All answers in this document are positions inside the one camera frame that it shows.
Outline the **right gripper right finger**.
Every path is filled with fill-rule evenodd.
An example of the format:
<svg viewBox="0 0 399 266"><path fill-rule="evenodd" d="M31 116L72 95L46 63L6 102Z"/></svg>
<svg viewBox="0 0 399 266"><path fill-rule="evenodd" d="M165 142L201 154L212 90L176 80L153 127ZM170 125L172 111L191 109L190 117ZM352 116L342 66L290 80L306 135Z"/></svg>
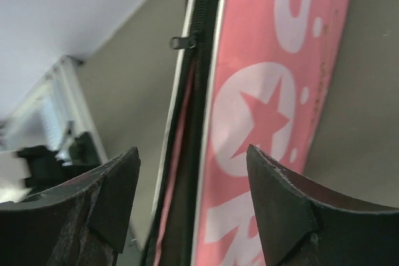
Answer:
<svg viewBox="0 0 399 266"><path fill-rule="evenodd" d="M398 209L333 191L253 145L246 164L266 265L398 265Z"/></svg>

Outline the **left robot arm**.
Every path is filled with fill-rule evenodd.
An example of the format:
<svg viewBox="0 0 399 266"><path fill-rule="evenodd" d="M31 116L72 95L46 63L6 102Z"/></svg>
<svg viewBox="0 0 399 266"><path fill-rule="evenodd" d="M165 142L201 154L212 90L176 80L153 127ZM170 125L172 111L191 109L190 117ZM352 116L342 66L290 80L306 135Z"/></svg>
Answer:
<svg viewBox="0 0 399 266"><path fill-rule="evenodd" d="M68 158L46 145L1 153L1 202L17 202L29 194L49 189L100 165L91 133L73 138Z"/></svg>

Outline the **pink racket bag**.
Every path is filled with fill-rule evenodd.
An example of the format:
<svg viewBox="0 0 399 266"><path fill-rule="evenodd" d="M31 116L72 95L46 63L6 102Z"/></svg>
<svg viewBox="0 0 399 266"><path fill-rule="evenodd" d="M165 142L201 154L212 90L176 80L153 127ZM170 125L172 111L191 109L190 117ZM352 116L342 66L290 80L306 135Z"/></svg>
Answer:
<svg viewBox="0 0 399 266"><path fill-rule="evenodd" d="M301 173L349 0L187 0L142 265L264 265L246 166Z"/></svg>

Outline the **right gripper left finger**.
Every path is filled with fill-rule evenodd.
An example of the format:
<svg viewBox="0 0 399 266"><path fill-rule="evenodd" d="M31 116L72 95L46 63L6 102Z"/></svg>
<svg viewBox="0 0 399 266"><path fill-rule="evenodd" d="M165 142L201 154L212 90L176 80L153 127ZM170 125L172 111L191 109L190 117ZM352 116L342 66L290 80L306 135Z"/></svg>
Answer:
<svg viewBox="0 0 399 266"><path fill-rule="evenodd" d="M132 147L58 186L2 203L1 265L115 265L139 170Z"/></svg>

